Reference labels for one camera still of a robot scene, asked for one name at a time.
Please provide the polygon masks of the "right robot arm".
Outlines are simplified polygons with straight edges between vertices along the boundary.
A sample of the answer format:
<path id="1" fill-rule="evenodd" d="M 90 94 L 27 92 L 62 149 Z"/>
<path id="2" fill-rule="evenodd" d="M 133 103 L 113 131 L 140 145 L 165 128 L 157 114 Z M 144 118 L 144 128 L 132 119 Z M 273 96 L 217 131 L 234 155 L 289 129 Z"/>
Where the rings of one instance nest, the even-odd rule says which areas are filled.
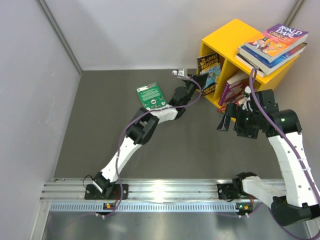
<path id="1" fill-rule="evenodd" d="M 284 180 L 285 190 L 266 183 L 253 172 L 242 172 L 232 179 L 238 198 L 248 195 L 264 203 L 281 226 L 320 216 L 320 191 L 314 183 L 303 147 L 302 127 L 291 109 L 279 110 L 272 90 L 245 94 L 245 102 L 226 105 L 217 127 L 228 131 L 235 119 L 237 136 L 256 139 L 265 133 L 272 146 Z"/>

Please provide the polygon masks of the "blue orange paperback book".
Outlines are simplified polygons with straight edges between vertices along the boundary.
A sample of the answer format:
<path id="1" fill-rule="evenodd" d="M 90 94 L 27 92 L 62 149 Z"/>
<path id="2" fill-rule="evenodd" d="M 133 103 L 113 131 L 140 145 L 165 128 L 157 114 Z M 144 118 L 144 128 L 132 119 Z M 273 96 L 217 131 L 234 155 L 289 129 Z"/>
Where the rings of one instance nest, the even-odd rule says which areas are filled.
<path id="1" fill-rule="evenodd" d="M 300 53 L 302 53 L 304 49 L 307 47 L 307 45 L 308 44 L 306 42 L 303 42 L 297 45 L 296 47 L 294 47 L 293 49 L 275 58 L 271 62 L 269 62 L 265 57 L 261 56 L 260 54 L 251 50 L 245 45 L 241 46 L 240 48 L 243 48 L 250 53 L 250 56 L 245 56 L 244 58 L 246 58 L 253 65 L 261 69 L 261 71 L 264 72 L 266 75 L 270 75 L 275 70 L 280 68 L 282 65 L 292 60 L 293 58 L 298 56 Z"/>

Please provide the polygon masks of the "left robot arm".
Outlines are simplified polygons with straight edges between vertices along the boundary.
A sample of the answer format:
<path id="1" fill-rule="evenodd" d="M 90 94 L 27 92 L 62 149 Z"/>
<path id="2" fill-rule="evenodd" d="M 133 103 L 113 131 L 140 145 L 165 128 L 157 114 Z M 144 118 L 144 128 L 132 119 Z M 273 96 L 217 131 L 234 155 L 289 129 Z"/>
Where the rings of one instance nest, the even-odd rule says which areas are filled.
<path id="1" fill-rule="evenodd" d="M 120 178 L 121 170 L 135 151 L 149 142 L 156 127 L 163 122 L 179 119 L 185 113 L 186 107 L 193 104 L 191 98 L 196 90 L 202 93 L 208 74 L 178 74 L 177 77 L 183 79 L 185 85 L 174 90 L 167 104 L 158 109 L 141 107 L 122 131 L 116 153 L 92 180 L 96 187 L 95 192 L 101 198 L 107 199 L 113 194 L 113 187 Z"/>

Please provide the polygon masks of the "purple paperback book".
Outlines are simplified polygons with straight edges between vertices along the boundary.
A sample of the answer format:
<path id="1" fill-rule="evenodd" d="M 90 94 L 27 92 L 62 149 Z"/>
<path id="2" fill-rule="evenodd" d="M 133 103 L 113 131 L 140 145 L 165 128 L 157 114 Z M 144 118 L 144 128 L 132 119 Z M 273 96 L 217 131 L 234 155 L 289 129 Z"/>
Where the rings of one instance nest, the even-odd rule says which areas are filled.
<path id="1" fill-rule="evenodd" d="M 224 106 L 230 101 L 240 96 L 249 82 L 249 75 L 243 71 L 237 72 L 226 81 L 222 95 L 218 101 L 220 106 Z"/>

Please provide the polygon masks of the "169-Storey Treehouse book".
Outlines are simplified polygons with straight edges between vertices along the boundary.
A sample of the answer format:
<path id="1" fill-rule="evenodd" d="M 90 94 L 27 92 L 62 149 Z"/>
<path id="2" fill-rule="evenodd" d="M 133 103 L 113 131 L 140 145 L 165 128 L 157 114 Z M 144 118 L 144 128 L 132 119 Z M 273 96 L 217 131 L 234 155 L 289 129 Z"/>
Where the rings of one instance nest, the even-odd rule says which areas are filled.
<path id="1" fill-rule="evenodd" d="M 213 93 L 221 74 L 221 63 L 218 53 L 212 52 L 197 58 L 197 68 L 200 75 L 207 75 L 202 95 Z"/>

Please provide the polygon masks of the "dark blue 1984 book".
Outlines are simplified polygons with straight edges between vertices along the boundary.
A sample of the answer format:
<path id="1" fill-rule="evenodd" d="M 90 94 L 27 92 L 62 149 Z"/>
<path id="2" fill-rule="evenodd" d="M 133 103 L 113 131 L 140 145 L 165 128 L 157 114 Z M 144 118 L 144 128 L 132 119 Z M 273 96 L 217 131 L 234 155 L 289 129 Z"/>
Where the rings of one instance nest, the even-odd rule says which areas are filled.
<path id="1" fill-rule="evenodd" d="M 256 69 L 257 69 L 257 75 L 258 75 L 258 76 L 260 76 L 260 77 L 262 77 L 262 78 L 264 78 L 264 77 L 267 76 L 263 71 L 261 71 L 260 68 L 258 68 L 258 67 L 255 66 L 254 64 L 252 64 L 250 61 L 248 61 L 246 58 L 244 58 L 244 57 L 243 57 L 242 55 L 240 55 L 239 53 L 237 53 L 237 54 L 235 55 L 235 58 L 236 58 L 238 61 L 242 62 L 244 65 L 246 65 L 248 68 L 250 68 L 250 70 L 252 70 L 253 68 L 256 68 Z"/>

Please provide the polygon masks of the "light teal paperback book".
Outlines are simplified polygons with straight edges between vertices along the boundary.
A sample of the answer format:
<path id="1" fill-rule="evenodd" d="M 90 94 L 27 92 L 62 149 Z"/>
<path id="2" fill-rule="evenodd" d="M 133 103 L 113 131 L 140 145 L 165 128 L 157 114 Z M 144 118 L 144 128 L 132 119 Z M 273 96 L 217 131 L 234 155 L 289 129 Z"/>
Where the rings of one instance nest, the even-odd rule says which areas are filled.
<path id="1" fill-rule="evenodd" d="M 237 49 L 237 53 L 240 54 L 243 57 L 247 57 L 247 56 L 251 55 L 247 50 L 243 49 L 242 47 L 239 47 Z"/>

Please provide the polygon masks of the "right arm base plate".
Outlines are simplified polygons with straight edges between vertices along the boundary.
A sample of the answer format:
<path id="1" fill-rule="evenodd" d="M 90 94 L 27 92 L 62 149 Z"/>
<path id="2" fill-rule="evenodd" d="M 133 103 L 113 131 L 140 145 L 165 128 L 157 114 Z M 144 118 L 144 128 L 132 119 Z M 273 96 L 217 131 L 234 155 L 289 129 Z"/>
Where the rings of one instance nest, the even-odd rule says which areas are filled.
<path id="1" fill-rule="evenodd" d="M 217 194 L 219 200 L 232 202 L 233 200 L 247 199 L 249 197 L 246 193 L 240 193 L 232 183 L 217 184 Z"/>

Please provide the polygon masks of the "red 13-Storey Treehouse book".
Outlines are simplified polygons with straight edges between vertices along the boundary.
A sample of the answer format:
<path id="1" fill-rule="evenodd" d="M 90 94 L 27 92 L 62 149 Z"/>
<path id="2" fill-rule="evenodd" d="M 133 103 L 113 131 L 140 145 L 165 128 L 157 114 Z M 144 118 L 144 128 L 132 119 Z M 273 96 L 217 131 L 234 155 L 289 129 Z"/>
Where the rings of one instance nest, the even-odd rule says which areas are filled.
<path id="1" fill-rule="evenodd" d="M 218 111 L 220 113 L 224 113 L 228 103 L 235 103 L 236 105 L 242 104 L 245 101 L 245 88 L 246 87 L 225 87 L 218 102 L 218 104 L 221 106 Z"/>

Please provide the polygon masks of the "Roald Dahl Charlie book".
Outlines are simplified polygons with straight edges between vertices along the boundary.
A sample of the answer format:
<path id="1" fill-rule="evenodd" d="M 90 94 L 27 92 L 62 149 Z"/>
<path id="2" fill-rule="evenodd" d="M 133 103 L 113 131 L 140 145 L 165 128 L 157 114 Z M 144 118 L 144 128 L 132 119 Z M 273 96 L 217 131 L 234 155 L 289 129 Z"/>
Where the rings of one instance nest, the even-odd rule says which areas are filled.
<path id="1" fill-rule="evenodd" d="M 278 23 L 248 39 L 244 46 L 268 62 L 273 62 L 276 58 L 303 43 L 308 35 L 308 31 Z"/>

